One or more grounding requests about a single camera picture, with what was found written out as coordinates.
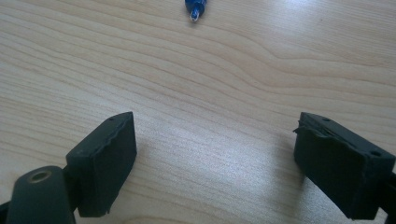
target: screw hole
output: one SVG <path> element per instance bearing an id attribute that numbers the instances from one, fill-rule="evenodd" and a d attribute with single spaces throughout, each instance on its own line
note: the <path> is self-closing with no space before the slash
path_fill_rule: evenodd
<path id="1" fill-rule="evenodd" d="M 381 156 L 381 153 L 379 153 L 379 152 L 377 152 L 377 151 L 371 151 L 370 153 L 371 153 L 373 156 L 378 156 L 378 157 Z"/>
<path id="2" fill-rule="evenodd" d="M 35 174 L 30 175 L 28 182 L 31 184 L 39 183 L 39 182 L 47 179 L 48 177 L 50 177 L 51 174 L 52 174 L 51 171 L 39 171 Z"/>

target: blue pen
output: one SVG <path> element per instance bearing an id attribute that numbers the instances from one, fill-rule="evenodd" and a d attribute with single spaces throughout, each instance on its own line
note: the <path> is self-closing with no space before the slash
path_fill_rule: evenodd
<path id="1" fill-rule="evenodd" d="M 198 21 L 205 12 L 206 0 L 186 0 L 186 8 L 190 12 L 190 19 Z"/>

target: wood grain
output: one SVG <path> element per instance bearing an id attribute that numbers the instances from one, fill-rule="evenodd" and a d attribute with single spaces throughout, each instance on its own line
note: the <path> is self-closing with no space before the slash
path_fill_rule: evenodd
<path id="1" fill-rule="evenodd" d="M 134 169 L 78 223 L 352 223 L 292 130 L 317 113 L 396 154 L 396 3 L 209 0 L 192 24 L 181 0 L 0 0 L 0 203 L 130 110 Z"/>

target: blue object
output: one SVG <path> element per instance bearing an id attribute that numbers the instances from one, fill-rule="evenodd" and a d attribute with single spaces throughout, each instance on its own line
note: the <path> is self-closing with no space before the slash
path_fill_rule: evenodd
<path id="1" fill-rule="evenodd" d="M 190 12 L 190 19 L 198 21 L 205 12 L 206 0 L 186 0 L 186 8 Z"/>

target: blue pen tip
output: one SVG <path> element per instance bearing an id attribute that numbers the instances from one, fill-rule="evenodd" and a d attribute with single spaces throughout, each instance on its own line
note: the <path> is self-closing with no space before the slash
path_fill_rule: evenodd
<path id="1" fill-rule="evenodd" d="M 199 8 L 198 7 L 195 7 L 192 10 L 190 18 L 192 21 L 198 21 L 198 19 L 199 19 Z"/>

